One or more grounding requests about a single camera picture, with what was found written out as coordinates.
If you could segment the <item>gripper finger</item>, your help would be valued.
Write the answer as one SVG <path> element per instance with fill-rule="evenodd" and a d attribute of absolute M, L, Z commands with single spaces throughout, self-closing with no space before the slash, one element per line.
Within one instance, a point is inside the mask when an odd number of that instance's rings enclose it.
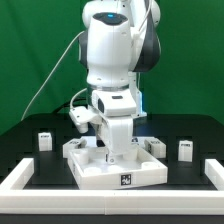
<path fill-rule="evenodd" d="M 112 154 L 107 154 L 106 155 L 106 162 L 109 164 L 109 165 L 113 165 L 116 163 L 116 159 L 115 159 L 115 156 L 112 155 Z"/>

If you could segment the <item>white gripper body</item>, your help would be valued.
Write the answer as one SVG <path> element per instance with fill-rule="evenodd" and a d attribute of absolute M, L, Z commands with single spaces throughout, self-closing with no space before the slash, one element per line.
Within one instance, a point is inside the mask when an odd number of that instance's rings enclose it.
<path fill-rule="evenodd" d="M 125 117 L 105 117 L 96 129 L 97 135 L 105 144 L 110 155 L 127 153 L 131 148 L 133 119 Z"/>

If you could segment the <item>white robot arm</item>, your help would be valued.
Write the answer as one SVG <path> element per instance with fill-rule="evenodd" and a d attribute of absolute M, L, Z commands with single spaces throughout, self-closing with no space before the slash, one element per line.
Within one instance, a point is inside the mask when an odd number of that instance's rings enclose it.
<path fill-rule="evenodd" d="M 91 0 L 82 13 L 80 61 L 87 68 L 88 109 L 99 117 L 97 137 L 113 164 L 129 153 L 137 103 L 130 75 L 151 70 L 161 47 L 155 30 L 160 9 L 155 0 Z"/>

